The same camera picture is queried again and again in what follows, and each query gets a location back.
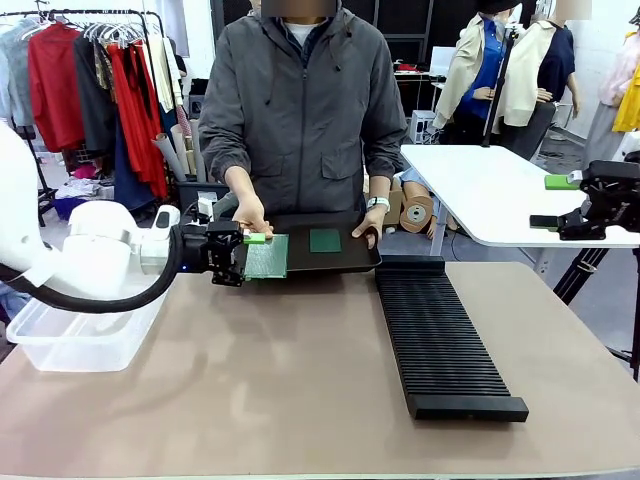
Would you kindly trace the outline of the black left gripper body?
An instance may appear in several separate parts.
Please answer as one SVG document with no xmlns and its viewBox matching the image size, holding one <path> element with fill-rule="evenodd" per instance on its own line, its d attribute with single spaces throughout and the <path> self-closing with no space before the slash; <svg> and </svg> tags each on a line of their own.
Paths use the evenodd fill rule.
<svg viewBox="0 0 640 480">
<path fill-rule="evenodd" d="M 174 225 L 169 235 L 169 267 L 175 273 L 235 275 L 236 223 Z"/>
</svg>

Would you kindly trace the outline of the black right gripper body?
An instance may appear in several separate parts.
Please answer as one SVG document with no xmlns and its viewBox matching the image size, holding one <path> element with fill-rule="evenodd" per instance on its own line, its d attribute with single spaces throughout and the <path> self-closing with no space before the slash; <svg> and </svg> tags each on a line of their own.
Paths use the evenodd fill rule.
<svg viewBox="0 0 640 480">
<path fill-rule="evenodd" d="M 624 229 L 639 228 L 639 164 L 594 161 L 582 172 L 587 195 L 582 215 L 588 221 Z"/>
</svg>

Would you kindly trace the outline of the person's right hand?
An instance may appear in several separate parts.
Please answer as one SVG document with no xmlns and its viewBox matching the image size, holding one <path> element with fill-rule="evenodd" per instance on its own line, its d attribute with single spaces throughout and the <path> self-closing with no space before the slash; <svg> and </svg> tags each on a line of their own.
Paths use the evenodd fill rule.
<svg viewBox="0 0 640 480">
<path fill-rule="evenodd" d="M 273 227 L 265 220 L 262 202 L 255 193 L 238 194 L 238 207 L 232 220 L 239 223 L 244 230 L 252 234 L 263 234 L 270 240 L 274 233 Z"/>
</svg>

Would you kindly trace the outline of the person's left hand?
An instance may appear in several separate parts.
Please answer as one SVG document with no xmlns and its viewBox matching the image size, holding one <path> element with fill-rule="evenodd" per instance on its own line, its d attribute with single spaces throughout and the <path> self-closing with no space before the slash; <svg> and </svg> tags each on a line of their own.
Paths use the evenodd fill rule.
<svg viewBox="0 0 640 480">
<path fill-rule="evenodd" d="M 387 214 L 384 204 L 375 205 L 367 210 L 361 223 L 353 230 L 353 238 L 364 238 L 367 248 L 373 250 L 383 236 L 383 223 Z"/>
</svg>

